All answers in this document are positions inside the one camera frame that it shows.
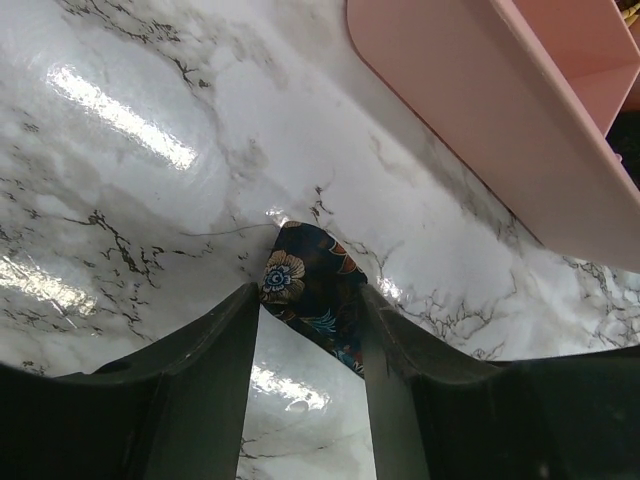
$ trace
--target beige flower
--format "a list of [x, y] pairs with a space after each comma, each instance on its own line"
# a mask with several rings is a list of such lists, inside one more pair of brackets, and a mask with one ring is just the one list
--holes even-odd
[[260, 299], [264, 303], [288, 303], [300, 298], [304, 291], [304, 264], [284, 250], [273, 252], [265, 268]]

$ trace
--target floral pattern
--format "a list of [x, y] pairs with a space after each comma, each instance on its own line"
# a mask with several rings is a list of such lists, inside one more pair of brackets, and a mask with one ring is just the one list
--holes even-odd
[[261, 300], [268, 303], [287, 303], [297, 300], [304, 291], [304, 264], [284, 250], [271, 254], [267, 261], [261, 286]]
[[366, 275], [324, 230], [287, 222], [262, 280], [260, 299], [276, 318], [364, 376], [356, 299]]

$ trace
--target marble surface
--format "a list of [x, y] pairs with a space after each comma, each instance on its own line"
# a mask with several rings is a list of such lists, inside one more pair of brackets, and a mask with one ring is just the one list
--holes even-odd
[[[344, 6], [0, 0], [1, 361], [139, 349], [257, 280], [287, 219], [478, 358], [640, 341], [640, 277], [540, 246], [360, 62]], [[364, 384], [263, 314], [237, 478], [294, 476], [375, 478]]]

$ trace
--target white marble countertop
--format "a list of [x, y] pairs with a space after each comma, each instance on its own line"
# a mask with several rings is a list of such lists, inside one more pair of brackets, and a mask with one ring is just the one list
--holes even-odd
[[[540, 246], [358, 59], [344, 0], [0, 8], [0, 360], [139, 349], [259, 279], [285, 219], [478, 358], [640, 340], [640, 277]], [[375, 478], [363, 382], [267, 314], [244, 437], [238, 478]]]

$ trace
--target pink tray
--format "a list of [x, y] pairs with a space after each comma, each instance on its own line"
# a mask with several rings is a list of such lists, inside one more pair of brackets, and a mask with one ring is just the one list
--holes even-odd
[[348, 0], [365, 61], [547, 247], [640, 272], [604, 134], [640, 52], [613, 0]]

